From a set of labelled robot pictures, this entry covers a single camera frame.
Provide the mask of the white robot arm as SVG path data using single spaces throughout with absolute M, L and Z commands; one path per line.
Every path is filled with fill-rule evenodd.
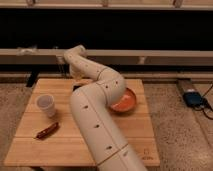
M 70 109 L 99 171 L 148 171 L 107 109 L 124 95 L 123 76 L 87 59 L 83 45 L 66 50 L 64 58 L 72 75 L 93 80 L 73 91 Z

